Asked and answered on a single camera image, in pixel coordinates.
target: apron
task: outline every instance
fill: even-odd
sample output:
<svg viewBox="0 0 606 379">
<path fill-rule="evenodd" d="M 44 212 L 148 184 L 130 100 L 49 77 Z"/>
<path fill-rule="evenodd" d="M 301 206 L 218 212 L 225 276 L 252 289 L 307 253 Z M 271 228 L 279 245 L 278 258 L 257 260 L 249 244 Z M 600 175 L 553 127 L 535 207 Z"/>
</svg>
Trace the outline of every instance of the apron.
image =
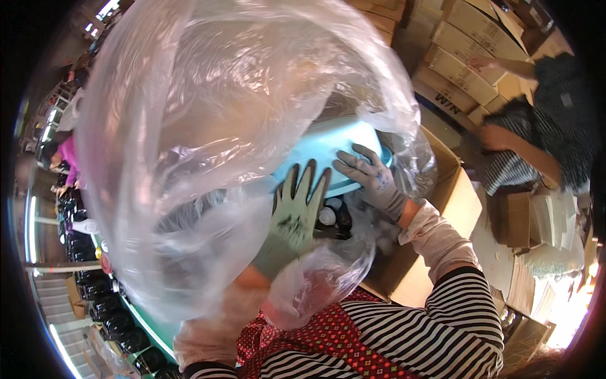
<svg viewBox="0 0 606 379">
<path fill-rule="evenodd" d="M 377 298 L 357 289 L 344 301 L 374 301 Z M 237 340 L 239 378 L 257 379 L 263 362 L 281 351 L 323 353 L 344 360 L 367 379 L 416 379 L 415 374 L 361 343 L 361 332 L 339 303 L 314 315 L 301 329 L 279 330 L 267 324 L 263 314 L 249 323 Z"/>
</svg>

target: pink object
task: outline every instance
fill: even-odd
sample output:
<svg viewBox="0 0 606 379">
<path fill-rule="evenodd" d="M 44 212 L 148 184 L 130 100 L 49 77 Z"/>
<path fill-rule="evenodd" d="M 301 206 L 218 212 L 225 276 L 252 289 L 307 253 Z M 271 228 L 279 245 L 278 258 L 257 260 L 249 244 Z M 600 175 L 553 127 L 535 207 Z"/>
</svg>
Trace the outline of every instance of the pink object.
<svg viewBox="0 0 606 379">
<path fill-rule="evenodd" d="M 99 258 L 99 264 L 101 265 L 101 270 L 104 273 L 113 273 L 112 262 L 110 262 L 110 257 L 106 253 L 101 253 L 101 257 Z"/>
<path fill-rule="evenodd" d="M 80 161 L 78 160 L 75 138 L 73 136 L 67 138 L 65 142 L 59 145 L 58 151 L 61 154 L 61 158 L 70 165 L 70 173 L 67 175 L 65 184 L 73 186 L 80 172 Z"/>
</svg>

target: striped shirt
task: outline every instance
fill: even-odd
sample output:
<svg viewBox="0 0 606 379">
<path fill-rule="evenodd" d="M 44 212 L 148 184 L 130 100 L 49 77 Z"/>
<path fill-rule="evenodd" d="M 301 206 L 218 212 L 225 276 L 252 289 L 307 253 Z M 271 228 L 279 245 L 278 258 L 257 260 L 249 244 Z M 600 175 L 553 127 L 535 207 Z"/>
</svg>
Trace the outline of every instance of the striped shirt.
<svg viewBox="0 0 606 379">
<path fill-rule="evenodd" d="M 369 301 L 341 303 L 361 332 L 360 342 L 427 378 L 494 378 L 502 367 L 503 334 L 484 275 L 461 267 L 444 275 L 425 308 Z M 215 362 L 190 365 L 189 379 L 237 378 Z M 260 378 L 362 378 L 326 354 L 281 351 L 268 356 Z"/>
</svg>

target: black bottle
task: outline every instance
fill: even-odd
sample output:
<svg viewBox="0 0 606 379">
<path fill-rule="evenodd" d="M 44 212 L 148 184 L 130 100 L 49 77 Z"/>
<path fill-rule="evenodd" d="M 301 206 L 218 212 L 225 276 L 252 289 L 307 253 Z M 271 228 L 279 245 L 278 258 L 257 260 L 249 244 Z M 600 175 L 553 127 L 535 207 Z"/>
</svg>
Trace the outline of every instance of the black bottle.
<svg viewBox="0 0 606 379">
<path fill-rule="evenodd" d="M 154 379 L 181 379 L 181 373 L 179 373 L 179 366 L 176 364 L 169 363 L 168 366 L 158 370 Z"/>
<path fill-rule="evenodd" d="M 90 310 L 93 321 L 107 321 L 120 309 L 122 309 L 120 298 L 116 295 L 109 295 L 95 301 Z"/>
<path fill-rule="evenodd" d="M 133 365 L 142 375 L 156 372 L 168 364 L 162 352 L 155 346 L 139 354 Z"/>
<path fill-rule="evenodd" d="M 97 301 L 111 294 L 112 286 L 109 280 L 96 281 L 84 286 L 84 298 L 90 301 Z"/>
<path fill-rule="evenodd" d="M 128 312 L 120 310 L 114 313 L 108 320 L 103 322 L 109 337 L 114 340 L 120 335 L 135 328 L 135 322 Z"/>
<path fill-rule="evenodd" d="M 133 354 L 150 346 L 150 340 L 147 338 L 147 334 L 145 334 L 140 327 L 136 327 L 130 332 L 122 334 L 116 341 L 124 354 Z"/>
<path fill-rule="evenodd" d="M 80 271 L 76 272 L 76 274 L 74 275 L 76 284 L 79 284 L 81 286 L 94 283 L 104 278 L 106 278 L 106 274 L 101 270 Z"/>
</svg>

